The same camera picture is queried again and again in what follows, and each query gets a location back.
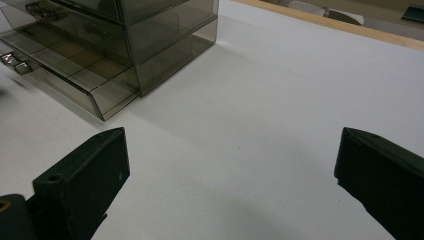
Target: smoked plastic organizer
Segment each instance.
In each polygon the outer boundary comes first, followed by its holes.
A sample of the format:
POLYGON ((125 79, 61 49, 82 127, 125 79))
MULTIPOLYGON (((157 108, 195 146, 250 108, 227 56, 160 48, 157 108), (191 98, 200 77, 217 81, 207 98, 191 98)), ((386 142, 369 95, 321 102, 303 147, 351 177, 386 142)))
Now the smoked plastic organizer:
POLYGON ((106 121, 216 41, 218 0, 0 0, 1 61, 106 121))

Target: transparent plastic drawer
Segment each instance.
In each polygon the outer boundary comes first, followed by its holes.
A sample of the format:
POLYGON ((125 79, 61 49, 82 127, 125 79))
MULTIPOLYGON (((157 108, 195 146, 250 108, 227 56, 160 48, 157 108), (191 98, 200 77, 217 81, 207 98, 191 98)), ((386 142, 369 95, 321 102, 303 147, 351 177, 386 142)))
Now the transparent plastic drawer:
POLYGON ((146 62, 137 64, 141 94, 149 92, 212 46, 216 41, 216 30, 217 20, 214 20, 146 62))
POLYGON ((13 49, 2 55, 5 65, 45 82, 101 120, 139 95, 137 75, 127 59, 65 38, 43 25, 8 32, 1 42, 13 49))
POLYGON ((57 28, 56 32, 69 37, 80 38, 125 58, 129 58, 123 26, 106 20, 90 17, 48 0, 2 0, 15 8, 3 8, 3 12, 13 28, 28 24, 33 19, 41 24, 57 28))
POLYGON ((146 61, 217 19, 216 0, 191 0, 129 26, 134 61, 146 61))
POLYGON ((105 18, 134 22, 165 9, 173 8, 188 0, 51 0, 91 12, 105 18))

